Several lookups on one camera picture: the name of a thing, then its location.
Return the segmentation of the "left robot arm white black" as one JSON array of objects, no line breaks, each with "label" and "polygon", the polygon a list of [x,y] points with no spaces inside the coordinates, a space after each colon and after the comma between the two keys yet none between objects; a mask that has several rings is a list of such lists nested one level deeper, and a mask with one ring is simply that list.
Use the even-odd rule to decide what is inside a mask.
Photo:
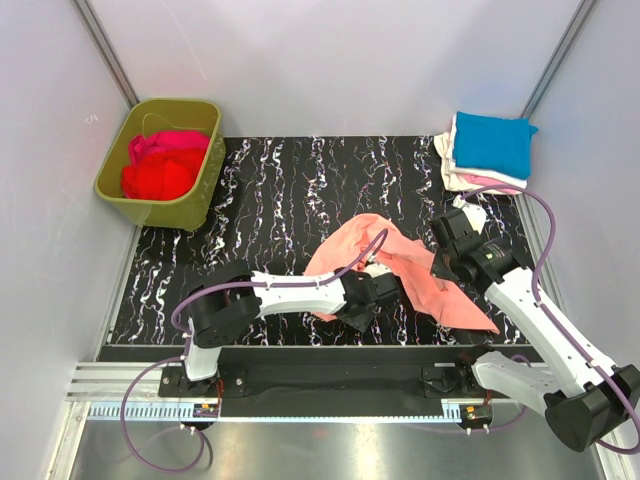
[{"label": "left robot arm white black", "polygon": [[312,313],[364,332],[376,316],[394,310],[401,297],[396,277],[379,264],[362,272],[338,270],[317,276],[278,276],[233,267],[229,278],[218,278],[221,284],[196,288],[172,315],[177,322],[187,314],[180,381],[196,396],[214,388],[222,348],[258,318]]}]

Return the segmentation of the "salmon pink t shirt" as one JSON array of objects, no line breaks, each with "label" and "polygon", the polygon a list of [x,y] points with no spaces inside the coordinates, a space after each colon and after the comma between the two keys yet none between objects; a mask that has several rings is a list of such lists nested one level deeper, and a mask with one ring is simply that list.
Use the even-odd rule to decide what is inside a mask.
[{"label": "salmon pink t shirt", "polygon": [[415,311],[446,328],[499,332],[455,283],[431,275],[434,254],[422,241],[405,237],[391,221],[377,214],[359,214],[344,223],[316,249],[304,274],[326,274],[347,266],[384,229],[387,237],[376,259],[399,278]]}]

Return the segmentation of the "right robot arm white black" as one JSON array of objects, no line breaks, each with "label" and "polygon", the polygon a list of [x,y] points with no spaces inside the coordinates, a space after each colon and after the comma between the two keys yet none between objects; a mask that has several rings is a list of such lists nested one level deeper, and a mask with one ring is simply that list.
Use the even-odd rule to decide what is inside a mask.
[{"label": "right robot arm white black", "polygon": [[485,239],[460,208],[435,217],[429,227],[437,242],[432,275],[484,294],[546,365],[528,367],[488,345],[474,347],[455,361],[460,393],[472,397],[491,390],[523,404],[576,452],[638,419],[638,368],[616,365],[582,335],[540,287],[522,254],[498,239]]}]

